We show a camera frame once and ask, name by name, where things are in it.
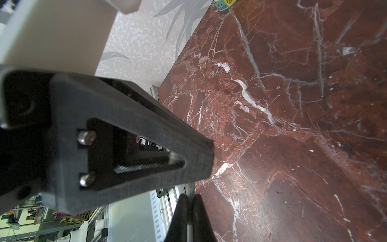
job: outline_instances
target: cable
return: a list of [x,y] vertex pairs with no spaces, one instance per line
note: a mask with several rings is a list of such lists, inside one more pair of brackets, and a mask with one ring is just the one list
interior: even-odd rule
[[16,234],[15,234],[15,230],[13,229],[12,231],[14,232],[14,235],[15,235],[15,239],[17,240],[17,237],[16,237]]

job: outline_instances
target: patterned wallpaper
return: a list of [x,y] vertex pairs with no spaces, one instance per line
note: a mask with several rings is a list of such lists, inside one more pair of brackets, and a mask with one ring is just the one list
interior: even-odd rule
[[211,0],[142,0],[118,13],[96,75],[160,86]]

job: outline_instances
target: small label sticker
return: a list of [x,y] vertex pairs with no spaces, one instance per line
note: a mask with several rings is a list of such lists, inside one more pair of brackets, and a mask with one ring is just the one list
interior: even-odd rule
[[212,1],[212,4],[219,10],[224,11],[228,9],[231,5],[233,5],[236,2],[236,0],[218,0],[218,1]]

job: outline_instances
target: metal screw head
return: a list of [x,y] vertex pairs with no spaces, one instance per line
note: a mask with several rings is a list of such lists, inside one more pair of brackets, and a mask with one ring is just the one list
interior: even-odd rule
[[79,184],[82,187],[90,187],[96,180],[96,173],[95,172],[90,172],[88,174],[83,175],[80,180]]
[[96,140],[97,133],[93,130],[84,130],[78,133],[77,140],[82,145],[92,145]]

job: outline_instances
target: marble countertop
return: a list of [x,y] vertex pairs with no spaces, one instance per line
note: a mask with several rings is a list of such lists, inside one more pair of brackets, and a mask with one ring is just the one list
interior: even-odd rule
[[159,96],[215,141],[196,191],[218,241],[386,241],[386,12],[379,0],[209,8]]

